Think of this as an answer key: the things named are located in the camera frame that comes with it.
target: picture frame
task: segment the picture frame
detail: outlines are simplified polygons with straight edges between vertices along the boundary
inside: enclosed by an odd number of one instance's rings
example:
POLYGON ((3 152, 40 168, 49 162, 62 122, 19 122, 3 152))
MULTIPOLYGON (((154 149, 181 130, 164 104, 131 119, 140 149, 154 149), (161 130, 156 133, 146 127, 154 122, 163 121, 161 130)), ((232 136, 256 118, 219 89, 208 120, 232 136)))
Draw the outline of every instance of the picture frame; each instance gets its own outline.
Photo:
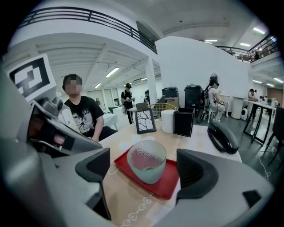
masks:
POLYGON ((151 108, 135 111, 137 134, 157 131, 151 108))

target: speaker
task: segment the speaker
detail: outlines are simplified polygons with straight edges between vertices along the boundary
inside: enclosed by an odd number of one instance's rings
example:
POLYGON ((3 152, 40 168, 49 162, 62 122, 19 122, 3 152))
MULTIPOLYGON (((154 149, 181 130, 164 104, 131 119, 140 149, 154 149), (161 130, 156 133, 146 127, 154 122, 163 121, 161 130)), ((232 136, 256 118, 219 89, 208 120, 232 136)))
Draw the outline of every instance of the speaker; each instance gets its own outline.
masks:
POLYGON ((199 108, 202 88, 200 85, 185 87, 185 108, 199 108))
POLYGON ((243 110, 241 111, 241 119, 243 121, 246 121, 248 118, 248 109, 247 108, 243 108, 243 110))

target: person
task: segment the person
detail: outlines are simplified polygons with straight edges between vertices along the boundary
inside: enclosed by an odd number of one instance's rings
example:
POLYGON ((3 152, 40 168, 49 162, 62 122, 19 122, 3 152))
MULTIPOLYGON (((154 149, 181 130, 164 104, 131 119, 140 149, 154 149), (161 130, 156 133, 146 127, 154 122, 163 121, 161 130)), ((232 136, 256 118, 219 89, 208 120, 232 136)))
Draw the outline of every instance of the person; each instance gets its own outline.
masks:
POLYGON ((82 79, 78 75, 65 76, 62 88, 69 97, 65 105, 70 108, 77 129, 81 134, 99 142, 117 132, 108 126, 103 126, 103 111, 97 102, 90 97, 81 95, 82 79))
MULTIPOLYGON (((258 101, 258 95, 257 95, 256 92, 254 92, 253 88, 251 88, 248 92, 248 99, 250 101, 254 101, 254 102, 258 101)), ((254 108, 252 110, 252 121, 254 121, 254 119, 256 118, 256 110, 257 110, 257 108, 254 108)))
POLYGON ((144 102, 147 102, 149 105, 151 105, 151 103, 150 103, 150 96, 149 96, 149 90, 145 91, 144 102))
POLYGON ((103 109, 101 102, 99 101, 99 98, 96 98, 96 103, 98 104, 98 106, 103 109))
POLYGON ((121 102, 124 104, 125 108, 126 108, 126 113, 128 116, 128 121, 129 124, 132 124, 132 116, 133 116, 133 112, 129 111, 129 109, 133 108, 133 104, 132 104, 132 93, 130 91, 131 89, 131 85, 129 83, 127 83, 125 85, 125 90, 121 93, 121 102))
POLYGON ((215 79, 211 79, 208 86, 209 108, 213 112, 217 112, 216 115, 212 118, 212 121, 220 121, 220 118, 225 112, 225 107, 221 105, 221 100, 218 92, 219 90, 217 90, 217 81, 215 79))

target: black railing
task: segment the black railing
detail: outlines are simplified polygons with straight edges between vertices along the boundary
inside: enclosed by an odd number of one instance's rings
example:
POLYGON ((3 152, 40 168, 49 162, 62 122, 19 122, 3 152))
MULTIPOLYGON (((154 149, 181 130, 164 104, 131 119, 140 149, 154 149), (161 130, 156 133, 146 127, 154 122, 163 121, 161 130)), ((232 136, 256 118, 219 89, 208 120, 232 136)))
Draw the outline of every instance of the black railing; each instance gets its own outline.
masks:
POLYGON ((150 50, 157 53, 155 44, 140 31, 112 16, 84 8, 48 7, 34 10, 30 12, 24 19, 24 21, 20 24, 19 29, 32 23, 47 20, 83 20, 98 23, 131 36, 133 39, 136 39, 137 41, 143 43, 150 50))
POLYGON ((251 62, 254 62, 278 50, 279 49, 277 46, 277 38, 273 35, 268 35, 263 40, 261 40, 257 45, 252 47, 248 51, 248 53, 249 53, 251 62))
POLYGON ((236 47, 224 47, 224 46, 215 46, 215 47, 218 47, 226 51, 228 54, 234 56, 235 58, 241 61, 250 62, 249 52, 245 49, 240 49, 236 47))

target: glass cup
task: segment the glass cup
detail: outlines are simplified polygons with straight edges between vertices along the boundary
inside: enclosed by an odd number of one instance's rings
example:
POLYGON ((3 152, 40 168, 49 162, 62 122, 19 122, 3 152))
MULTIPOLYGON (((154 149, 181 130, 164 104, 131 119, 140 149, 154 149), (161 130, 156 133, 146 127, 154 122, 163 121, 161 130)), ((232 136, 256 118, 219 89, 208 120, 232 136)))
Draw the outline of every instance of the glass cup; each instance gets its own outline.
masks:
POLYGON ((127 162, 140 180, 154 184, 163 175, 166 149, 156 141, 141 141, 128 151, 127 162))

